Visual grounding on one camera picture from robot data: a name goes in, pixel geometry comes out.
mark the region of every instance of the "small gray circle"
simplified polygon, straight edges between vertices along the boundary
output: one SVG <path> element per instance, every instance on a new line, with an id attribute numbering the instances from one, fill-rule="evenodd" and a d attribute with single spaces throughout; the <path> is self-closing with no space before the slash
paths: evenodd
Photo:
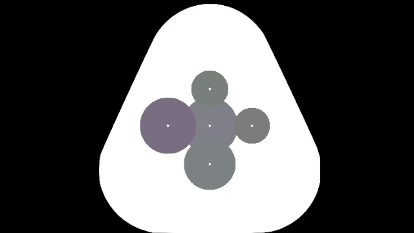
<path id="1" fill-rule="evenodd" d="M 235 133 L 245 143 L 258 143 L 266 138 L 270 121 L 266 114 L 256 108 L 241 111 L 235 119 Z"/>
<path id="2" fill-rule="evenodd" d="M 226 185 L 235 172 L 232 150 L 214 139 L 203 140 L 189 148 L 184 158 L 187 178 L 203 190 Z"/>
<path id="3" fill-rule="evenodd" d="M 216 71 L 204 71 L 194 78 L 191 93 L 197 103 L 214 106 L 226 100 L 228 84 Z"/>

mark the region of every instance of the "gray circle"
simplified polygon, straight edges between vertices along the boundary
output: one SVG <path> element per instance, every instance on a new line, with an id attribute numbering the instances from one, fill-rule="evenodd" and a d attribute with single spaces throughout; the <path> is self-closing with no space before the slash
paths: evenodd
<path id="1" fill-rule="evenodd" d="M 266 114 L 256 108 L 241 111 L 235 120 L 235 133 L 245 143 L 258 143 L 266 138 L 270 121 Z"/>
<path id="2" fill-rule="evenodd" d="M 225 146 L 229 146 L 234 141 L 235 113 L 226 102 L 215 106 L 194 102 L 190 109 L 196 122 L 195 135 L 190 146 L 207 139 L 216 139 Z"/>
<path id="3" fill-rule="evenodd" d="M 226 99 L 228 84 L 218 72 L 204 71 L 194 78 L 191 93 L 197 103 L 214 106 Z"/>
<path id="4" fill-rule="evenodd" d="M 232 150 L 217 140 L 203 140 L 189 148 L 184 158 L 187 178 L 203 190 L 226 185 L 235 171 Z"/>

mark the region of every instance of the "circle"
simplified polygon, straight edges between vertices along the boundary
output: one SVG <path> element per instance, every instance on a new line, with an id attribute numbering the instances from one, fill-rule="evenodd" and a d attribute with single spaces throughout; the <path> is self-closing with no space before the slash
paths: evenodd
<path id="1" fill-rule="evenodd" d="M 191 85 L 194 100 L 203 105 L 221 104 L 227 97 L 228 84 L 226 79 L 216 71 L 204 71 L 194 78 Z"/>
<path id="2" fill-rule="evenodd" d="M 141 116 L 141 135 L 159 153 L 176 153 L 186 148 L 195 135 L 195 116 L 184 102 L 161 98 L 150 103 Z"/>
<path id="3" fill-rule="evenodd" d="M 260 109 L 245 109 L 235 119 L 235 133 L 245 143 L 261 142 L 267 137 L 269 130 L 269 118 Z"/>
<path id="4" fill-rule="evenodd" d="M 235 172 L 232 150 L 216 140 L 204 140 L 189 148 L 184 158 L 187 178 L 203 190 L 226 185 Z"/>
<path id="5" fill-rule="evenodd" d="M 235 139 L 235 113 L 226 102 L 215 106 L 194 102 L 190 109 L 197 125 L 190 146 L 206 139 L 216 139 L 225 146 L 232 144 Z"/>

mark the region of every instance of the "purple circle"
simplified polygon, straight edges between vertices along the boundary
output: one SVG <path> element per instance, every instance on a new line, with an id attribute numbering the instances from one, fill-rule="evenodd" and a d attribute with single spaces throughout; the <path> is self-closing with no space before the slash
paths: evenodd
<path id="1" fill-rule="evenodd" d="M 159 153 L 176 153 L 186 148 L 195 135 L 193 111 L 175 98 L 150 103 L 141 116 L 141 135 Z"/>

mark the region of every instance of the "white rounded triangle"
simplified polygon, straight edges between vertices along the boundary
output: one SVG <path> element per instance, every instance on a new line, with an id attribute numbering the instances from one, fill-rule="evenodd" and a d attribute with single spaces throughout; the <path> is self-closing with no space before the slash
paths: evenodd
<path id="1" fill-rule="evenodd" d="M 225 101 L 236 114 L 255 107 L 270 120 L 262 142 L 246 144 L 236 137 L 230 146 L 234 176 L 218 190 L 189 182 L 183 166 L 188 148 L 168 156 L 151 150 L 139 121 L 159 98 L 192 104 L 191 83 L 209 70 L 226 78 Z M 270 232 L 302 216 L 320 184 L 318 150 L 252 20 L 233 8 L 200 5 L 162 26 L 103 148 L 100 184 L 123 220 L 149 232 Z"/>

